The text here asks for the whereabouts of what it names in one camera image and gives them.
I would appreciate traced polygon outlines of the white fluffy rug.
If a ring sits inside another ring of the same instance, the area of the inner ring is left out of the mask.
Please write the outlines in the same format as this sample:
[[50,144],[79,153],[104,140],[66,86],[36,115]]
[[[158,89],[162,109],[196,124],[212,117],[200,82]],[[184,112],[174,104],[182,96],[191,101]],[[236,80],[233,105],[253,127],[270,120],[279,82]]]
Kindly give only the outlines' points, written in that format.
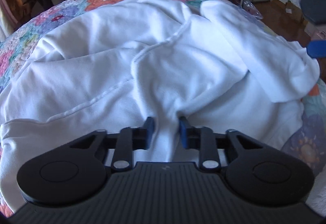
[[320,172],[306,200],[306,204],[315,212],[325,217],[326,214],[326,175],[325,170]]

